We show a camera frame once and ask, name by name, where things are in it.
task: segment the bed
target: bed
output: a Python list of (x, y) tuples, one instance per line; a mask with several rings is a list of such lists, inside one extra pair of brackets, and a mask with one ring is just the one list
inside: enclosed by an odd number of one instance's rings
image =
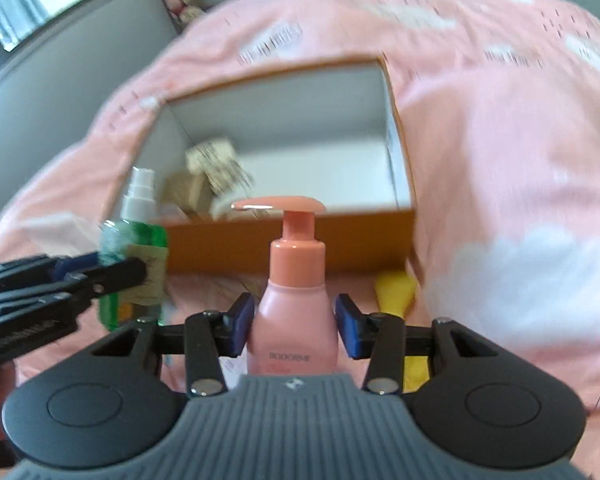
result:
[[(564, 0), (222, 4), (20, 191), (0, 217), (0, 260), (40, 249), (32, 218), (113, 214), (131, 165), (158, 164), (148, 139), (167, 104), (361, 60), (383, 67), (409, 151), (427, 278), (410, 321), (454, 317), (570, 384), (591, 413), (574, 460), (600, 478), (600, 22)], [(209, 286), (172, 291), (208, 299)], [(79, 333), (23, 359), (21, 378), (103, 333), (92, 310)]]

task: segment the yellow object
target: yellow object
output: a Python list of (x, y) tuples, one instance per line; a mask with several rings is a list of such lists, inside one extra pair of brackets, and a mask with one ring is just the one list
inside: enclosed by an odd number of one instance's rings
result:
[[(413, 307), (418, 282), (403, 270), (384, 272), (376, 279), (378, 307), (384, 314), (402, 319)], [(402, 390), (414, 392), (429, 380), (429, 365), (423, 356), (404, 358), (404, 383)]]

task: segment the pink lotion bottle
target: pink lotion bottle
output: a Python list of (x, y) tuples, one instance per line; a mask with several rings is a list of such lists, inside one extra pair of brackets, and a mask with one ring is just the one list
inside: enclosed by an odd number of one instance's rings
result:
[(247, 341), (247, 371), (317, 375), (336, 371), (338, 330), (324, 286), (324, 243), (314, 214), (324, 205), (303, 196), (242, 200), (234, 209), (282, 210), (282, 238), (270, 248), (269, 283)]

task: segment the white cloud pattern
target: white cloud pattern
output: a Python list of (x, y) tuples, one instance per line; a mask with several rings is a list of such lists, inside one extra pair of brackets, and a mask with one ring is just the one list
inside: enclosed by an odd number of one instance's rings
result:
[(424, 7), (392, 4), (365, 5), (363, 7), (369, 12), (392, 22), (397, 20), (407, 28), (445, 29), (453, 28), (457, 24), (456, 20), (442, 18), (433, 10)]
[(592, 41), (584, 41), (568, 34), (564, 43), (569, 50), (580, 56), (586, 63), (600, 71), (600, 46)]
[(600, 339), (600, 238), (542, 225), (522, 240), (460, 248), (427, 283), (427, 309), (510, 349)]

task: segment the small box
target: small box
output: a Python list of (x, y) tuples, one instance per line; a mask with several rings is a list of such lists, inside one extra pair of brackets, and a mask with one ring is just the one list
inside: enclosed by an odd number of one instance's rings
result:
[(178, 171), (167, 177), (160, 202), (175, 204), (186, 214), (209, 218), (214, 198), (205, 173)]

